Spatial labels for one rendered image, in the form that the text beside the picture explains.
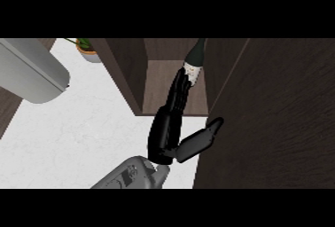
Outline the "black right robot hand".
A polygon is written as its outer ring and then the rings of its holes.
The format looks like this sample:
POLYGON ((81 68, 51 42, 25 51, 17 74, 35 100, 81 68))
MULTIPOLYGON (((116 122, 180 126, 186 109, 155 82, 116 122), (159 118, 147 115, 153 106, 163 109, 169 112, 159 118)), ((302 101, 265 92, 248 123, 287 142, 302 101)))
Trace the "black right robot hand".
POLYGON ((224 118, 217 117, 203 129, 199 129, 184 139, 180 139, 181 115, 187 104, 190 80, 186 70, 177 71, 166 94, 166 103, 158 108, 147 136, 147 159, 159 165, 169 165, 172 159, 183 163, 212 143, 224 118))

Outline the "dark green wine bottle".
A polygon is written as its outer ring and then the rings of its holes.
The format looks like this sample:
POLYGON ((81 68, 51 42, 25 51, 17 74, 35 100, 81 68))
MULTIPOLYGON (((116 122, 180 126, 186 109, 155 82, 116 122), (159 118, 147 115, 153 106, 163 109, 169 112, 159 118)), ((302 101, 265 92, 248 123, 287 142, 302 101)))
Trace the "dark green wine bottle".
POLYGON ((193 45, 183 62, 183 68, 186 71, 186 75, 189 76, 190 85, 194 85, 202 71, 203 45, 205 39, 200 38, 193 45))

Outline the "brown wooden cabinet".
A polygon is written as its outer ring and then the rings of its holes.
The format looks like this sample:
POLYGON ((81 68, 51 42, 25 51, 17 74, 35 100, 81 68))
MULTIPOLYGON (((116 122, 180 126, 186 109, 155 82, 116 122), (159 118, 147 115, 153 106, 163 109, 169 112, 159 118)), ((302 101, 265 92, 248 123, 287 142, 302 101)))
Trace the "brown wooden cabinet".
MULTIPOLYGON (((194 38, 93 38, 109 76, 137 116, 152 116, 166 102, 168 89, 194 38)), ((248 45, 246 38, 205 40, 203 68, 190 88, 184 114, 205 116, 214 109, 227 78, 248 45)))

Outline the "dark brown cabinet door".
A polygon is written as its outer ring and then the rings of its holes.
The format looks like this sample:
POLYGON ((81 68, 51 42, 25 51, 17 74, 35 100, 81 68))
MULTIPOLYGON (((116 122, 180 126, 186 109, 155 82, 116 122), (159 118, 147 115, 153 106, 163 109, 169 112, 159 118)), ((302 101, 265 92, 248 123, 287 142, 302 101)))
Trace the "dark brown cabinet door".
POLYGON ((209 117, 196 189, 335 189, 335 38, 248 40, 209 117))

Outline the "green potted plant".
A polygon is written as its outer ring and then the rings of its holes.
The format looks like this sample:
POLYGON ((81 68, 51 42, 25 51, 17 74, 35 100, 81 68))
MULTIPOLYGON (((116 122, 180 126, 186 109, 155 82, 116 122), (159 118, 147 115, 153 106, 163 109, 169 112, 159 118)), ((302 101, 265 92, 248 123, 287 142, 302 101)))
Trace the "green potted plant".
POLYGON ((93 45, 91 45, 87 38, 76 38, 73 41, 69 38, 66 38, 66 41, 71 42, 75 45, 75 48, 76 48, 82 58, 90 63, 99 63, 100 62, 97 52, 96 52, 93 45))

